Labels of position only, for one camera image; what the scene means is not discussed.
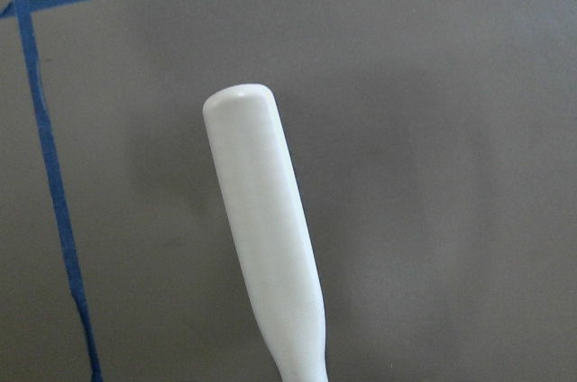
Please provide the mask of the beige hand brush black bristles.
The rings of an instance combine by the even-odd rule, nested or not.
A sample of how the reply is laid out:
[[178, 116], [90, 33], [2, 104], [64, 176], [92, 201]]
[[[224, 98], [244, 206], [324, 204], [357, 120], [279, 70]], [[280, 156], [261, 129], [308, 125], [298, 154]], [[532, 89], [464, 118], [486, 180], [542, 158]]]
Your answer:
[[284, 381], [326, 381], [325, 308], [289, 149], [270, 89], [230, 86], [203, 105], [253, 314]]

